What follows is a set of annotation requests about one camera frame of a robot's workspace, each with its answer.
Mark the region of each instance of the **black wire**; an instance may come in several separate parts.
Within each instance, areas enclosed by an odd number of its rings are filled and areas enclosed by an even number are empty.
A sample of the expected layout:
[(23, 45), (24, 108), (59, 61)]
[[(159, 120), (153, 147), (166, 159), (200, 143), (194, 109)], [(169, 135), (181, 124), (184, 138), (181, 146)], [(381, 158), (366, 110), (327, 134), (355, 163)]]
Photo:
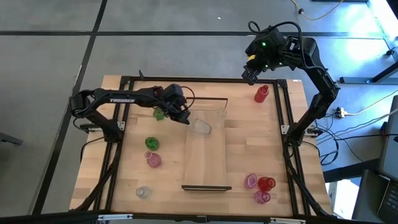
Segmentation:
[[(315, 124), (316, 124), (316, 126), (317, 126), (317, 128), (318, 128), (319, 130), (322, 130), (322, 131), (328, 133), (330, 136), (332, 136), (333, 140), (335, 140), (336, 150), (334, 150), (334, 151), (332, 151), (332, 152), (329, 152), (329, 153), (327, 153), (327, 154), (322, 155), (322, 156), (319, 157), (319, 158), (322, 158), (322, 157), (323, 157), (323, 159), (321, 160), (321, 165), (322, 165), (322, 166), (326, 166), (326, 165), (329, 165), (329, 164), (331, 164), (331, 163), (333, 163), (333, 162), (336, 161), (336, 159), (337, 159), (337, 157), (338, 157), (338, 151), (339, 151), (339, 148), (340, 148), (340, 147), (339, 147), (339, 144), (338, 144), (338, 142), (337, 142), (337, 139), (335, 138), (335, 134), (334, 134), (333, 131), (323, 129), (323, 128), (326, 128), (326, 127), (324, 127), (324, 126), (318, 124), (316, 121), (315, 121)], [(335, 156), (333, 157), (333, 159), (332, 159), (330, 162), (323, 163), (323, 161), (324, 161), (328, 156), (332, 155), (333, 153), (335, 154)]]
[(333, 125), (333, 120), (335, 119), (335, 117), (334, 116), (332, 116), (331, 117), (331, 123), (330, 123), (330, 126), (329, 126), (329, 128), (328, 128), (328, 130), (330, 130), (331, 129), (331, 126)]
[[(254, 25), (256, 26), (257, 31), (255, 31), (255, 30), (252, 29), (251, 24), (254, 24)], [(249, 30), (250, 30), (251, 32), (253, 32), (253, 33), (255, 33), (255, 34), (261, 34), (261, 33), (262, 33), (261, 30), (260, 30), (259, 24), (257, 24), (257, 22), (249, 21), (248, 26), (249, 26)]]
[(83, 152), (84, 152), (84, 150), (85, 150), (85, 147), (86, 147), (88, 144), (93, 143), (93, 142), (98, 141), (98, 140), (103, 139), (103, 138), (104, 138), (104, 137), (100, 137), (100, 138), (98, 138), (98, 139), (94, 139), (94, 140), (91, 140), (91, 141), (88, 141), (88, 142), (84, 143), (84, 145), (81, 147), (81, 150), (80, 150), (80, 162), (81, 162), (81, 160), (83, 159)]
[(355, 152), (354, 152), (354, 151), (352, 150), (352, 148), (349, 146), (348, 142), (345, 141), (345, 139), (342, 139), (342, 138), (336, 136), (336, 133), (334, 133), (333, 131), (330, 131), (330, 132), (327, 131), (327, 133), (328, 133), (330, 136), (333, 137), (333, 140), (334, 140), (335, 143), (336, 143), (337, 151), (329, 152), (328, 154), (325, 154), (325, 155), (320, 156), (320, 157), (323, 157), (323, 156), (328, 157), (330, 154), (336, 153), (335, 156), (334, 156), (334, 158), (331, 160), (331, 162), (328, 162), (328, 163), (326, 163), (326, 164), (322, 164), (322, 162), (326, 159), (326, 157), (323, 158), (323, 159), (321, 160), (321, 165), (325, 166), (325, 165), (331, 164), (332, 162), (334, 162), (334, 161), (337, 159), (337, 156), (338, 156), (338, 143), (337, 143), (337, 141), (344, 141), (344, 142), (346, 143), (346, 145), (348, 146), (348, 149), (353, 153), (353, 155), (354, 155), (357, 159), (359, 159), (361, 162), (363, 162), (363, 160), (362, 160), (361, 158), (359, 158), (359, 156), (357, 156), (357, 155), (355, 154)]
[(289, 159), (291, 159), (294, 155), (294, 150), (292, 149), (292, 153), (289, 155)]
[(344, 139), (337, 139), (337, 140), (343, 140), (343, 141), (347, 144), (348, 149), (354, 154), (354, 156), (355, 156), (357, 159), (359, 159), (361, 162), (363, 162), (362, 159), (359, 158), (359, 157), (355, 154), (355, 152), (354, 152), (354, 151), (352, 150), (352, 148), (349, 146), (349, 144), (348, 144), (347, 141), (345, 141)]
[(192, 100), (192, 103), (187, 107), (188, 109), (193, 105), (193, 102), (195, 102), (195, 93), (193, 92), (193, 90), (191, 89), (191, 88), (189, 88), (189, 87), (187, 87), (187, 86), (181, 86), (181, 88), (186, 88), (186, 89), (188, 89), (188, 90), (190, 90), (191, 91), (191, 93), (192, 93), (192, 96), (193, 96), (193, 100)]
[(316, 145), (314, 145), (314, 144), (312, 144), (310, 142), (306, 142), (306, 141), (302, 141), (302, 142), (304, 142), (305, 144), (309, 144), (309, 145), (313, 146), (315, 149), (317, 149), (318, 150), (318, 156), (321, 157), (321, 151), (319, 150), (318, 146), (316, 146)]
[(364, 136), (351, 136), (351, 137), (347, 137), (347, 138), (337, 139), (337, 141), (340, 141), (340, 140), (344, 141), (344, 140), (352, 139), (352, 138), (374, 137), (374, 136), (398, 136), (398, 134), (370, 134), (370, 135), (364, 135)]
[(81, 129), (79, 126), (77, 126), (77, 124), (76, 124), (77, 119), (79, 119), (79, 118), (73, 119), (73, 122), (72, 122), (72, 123), (73, 123), (74, 127), (77, 128), (77, 129), (79, 129), (80, 131), (84, 131), (84, 130)]
[[(337, 132), (335, 132), (335, 134), (340, 133), (340, 132), (343, 132), (343, 131), (348, 131), (348, 130), (350, 130), (350, 129), (357, 128), (357, 127), (359, 127), (359, 126), (361, 126), (361, 125), (368, 124), (368, 123), (370, 123), (370, 122), (372, 122), (372, 121), (375, 121), (375, 120), (377, 120), (377, 119), (380, 119), (380, 118), (374, 118), (374, 119), (372, 119), (372, 120), (370, 120), (370, 121), (368, 121), (368, 122), (359, 124), (359, 125), (357, 125), (357, 126), (355, 126), (355, 127), (350, 127), (350, 128), (346, 128), (345, 130), (337, 131)], [(325, 139), (325, 138), (327, 138), (327, 137), (328, 137), (328, 136), (324, 136), (324, 137), (322, 137), (322, 138), (320, 138), (320, 139), (317, 139), (317, 140), (322, 140), (322, 139)]]

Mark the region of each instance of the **wooden table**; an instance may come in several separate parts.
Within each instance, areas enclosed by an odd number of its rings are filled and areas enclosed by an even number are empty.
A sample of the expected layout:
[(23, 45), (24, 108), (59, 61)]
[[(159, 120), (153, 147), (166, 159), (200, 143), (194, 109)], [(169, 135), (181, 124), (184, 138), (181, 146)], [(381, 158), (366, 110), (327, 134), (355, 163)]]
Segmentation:
[[(107, 75), (102, 88), (117, 90), (121, 76)], [(245, 83), (174, 82), (189, 86), (196, 96), (228, 98), (225, 118), (227, 192), (186, 192), (181, 188), (184, 176), (186, 127), (169, 119), (156, 121), (153, 109), (131, 105), (126, 124), (119, 171), (114, 189), (111, 210), (126, 213), (190, 214), (190, 215), (242, 215), (291, 217), (292, 209), (287, 184), (282, 143), (279, 132), (275, 95), (269, 85), (269, 95), (263, 103), (256, 103), (253, 96), (260, 85)], [(303, 85), (300, 80), (287, 80), (294, 120), (298, 121), (307, 110)], [(136, 81), (134, 90), (151, 86), (164, 86), (170, 82)], [(282, 109), (287, 122), (283, 93), (279, 90)], [(184, 90), (185, 96), (191, 93)], [(107, 118), (113, 115), (114, 105), (107, 104), (98, 111)], [(90, 133), (88, 141), (101, 137), (102, 133)], [(158, 153), (163, 164), (150, 168), (146, 164), (144, 140), (155, 136), (160, 141)], [(305, 141), (315, 143), (311, 138)], [(85, 148), (70, 208), (79, 206), (98, 182), (106, 143), (97, 141)], [(305, 182), (317, 202), (331, 213), (325, 180), (318, 158), (312, 146), (300, 146)], [(256, 190), (247, 190), (243, 182), (246, 175), (273, 177), (276, 187), (272, 189), (271, 201), (258, 205), (253, 195)], [(153, 193), (147, 200), (136, 196), (136, 189), (149, 186)], [(103, 203), (107, 193), (104, 189)], [(298, 209), (303, 213), (302, 199), (296, 186)]]

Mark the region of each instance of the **pink glass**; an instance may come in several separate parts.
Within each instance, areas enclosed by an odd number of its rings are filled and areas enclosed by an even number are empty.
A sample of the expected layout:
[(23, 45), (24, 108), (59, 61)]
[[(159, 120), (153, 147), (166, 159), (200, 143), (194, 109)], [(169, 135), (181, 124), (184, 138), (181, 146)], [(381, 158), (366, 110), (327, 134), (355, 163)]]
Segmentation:
[(244, 186), (247, 189), (253, 189), (257, 185), (257, 176), (255, 174), (249, 174), (244, 179)]
[(147, 159), (147, 163), (150, 167), (156, 168), (161, 165), (162, 159), (157, 153), (146, 152), (145, 158)]
[(264, 205), (265, 203), (269, 202), (269, 200), (271, 199), (271, 196), (269, 195), (269, 193), (262, 192), (259, 190), (254, 194), (254, 199), (260, 205)]

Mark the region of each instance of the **concrete floor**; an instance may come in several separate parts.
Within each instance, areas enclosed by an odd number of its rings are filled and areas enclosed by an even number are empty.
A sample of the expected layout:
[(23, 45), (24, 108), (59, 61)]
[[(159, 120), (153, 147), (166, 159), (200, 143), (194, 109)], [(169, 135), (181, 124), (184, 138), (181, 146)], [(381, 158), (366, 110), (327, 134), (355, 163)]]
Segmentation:
[[(301, 0), (309, 16), (327, 12), (335, 2)], [(92, 30), (101, 0), (0, 1), (0, 30)], [(319, 21), (295, 13), (289, 0), (113, 0), (109, 1), (100, 30), (146, 31), (248, 31), (247, 22), (261, 27), (283, 21), (298, 22), (304, 32), (350, 32), (357, 38), (316, 37), (324, 66), (337, 80), (341, 76), (372, 77), (394, 63), (384, 53), (381, 31), (363, 3), (343, 3)], [(294, 31), (283, 26), (282, 31)], [(97, 37), (82, 88), (97, 88), (103, 75), (233, 77), (239, 78), (244, 54), (253, 37)], [(88, 43), (88, 37), (0, 36), (0, 132), (24, 140), (15, 147), (0, 143), (0, 216), (25, 215), (32, 208), (50, 148)], [(261, 78), (301, 79), (307, 102), (317, 92), (307, 75), (281, 68)], [(337, 106), (356, 112), (397, 86), (340, 85)], [(334, 120), (338, 131), (389, 112), (389, 98), (367, 112)], [(328, 125), (331, 118), (320, 124)], [(353, 133), (377, 132), (381, 122)], [(86, 134), (69, 127), (44, 212), (68, 210), (79, 169), (81, 145)], [(351, 148), (362, 160), (379, 156), (378, 138), (352, 139)], [(323, 153), (333, 142), (320, 145)], [(338, 159), (325, 170), (359, 162), (345, 144)]]

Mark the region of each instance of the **red glass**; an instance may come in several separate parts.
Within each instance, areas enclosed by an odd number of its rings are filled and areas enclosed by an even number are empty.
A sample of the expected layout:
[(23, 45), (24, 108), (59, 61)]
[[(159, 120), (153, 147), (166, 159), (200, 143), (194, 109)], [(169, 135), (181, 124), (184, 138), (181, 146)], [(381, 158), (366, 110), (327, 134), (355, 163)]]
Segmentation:
[(254, 95), (254, 100), (257, 103), (262, 103), (268, 95), (268, 86), (264, 85), (257, 90), (257, 93)]
[(274, 188), (276, 185), (276, 182), (273, 178), (271, 177), (261, 177), (258, 181), (258, 186), (262, 192), (268, 192), (272, 188)]
[(150, 167), (156, 168), (161, 165), (162, 159), (157, 153), (146, 152), (145, 158), (147, 159), (147, 163)]

